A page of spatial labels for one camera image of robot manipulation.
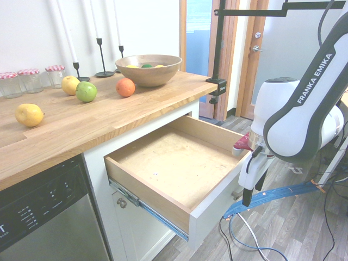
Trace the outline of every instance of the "franka emika robot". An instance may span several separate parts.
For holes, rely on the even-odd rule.
[[[336,104],[347,86],[348,2],[301,80],[262,84],[248,139],[253,152],[238,180],[243,205],[249,206],[254,188],[261,190],[275,157],[290,163],[309,160],[342,130],[344,118]]]

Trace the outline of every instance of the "door handle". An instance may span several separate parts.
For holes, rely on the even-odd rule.
[[[255,45],[255,46],[252,48],[252,50],[253,50],[254,52],[262,52],[262,51],[263,51],[263,50],[259,49],[259,46],[258,46],[258,45]]]

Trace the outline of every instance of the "dishwasher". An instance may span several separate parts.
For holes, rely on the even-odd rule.
[[[113,260],[81,155],[0,191],[0,261]]]

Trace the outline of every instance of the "wooden bowl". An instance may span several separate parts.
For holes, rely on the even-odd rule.
[[[143,87],[156,87],[168,82],[179,70],[182,59],[177,56],[147,54],[124,57],[116,61],[120,72],[131,79],[135,84]],[[152,68],[141,68],[144,64],[150,64]],[[139,68],[128,68],[127,65],[135,65]]]

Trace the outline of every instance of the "wooden drawer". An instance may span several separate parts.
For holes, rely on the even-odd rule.
[[[234,202],[241,137],[183,116],[107,155],[110,184],[196,249]]]

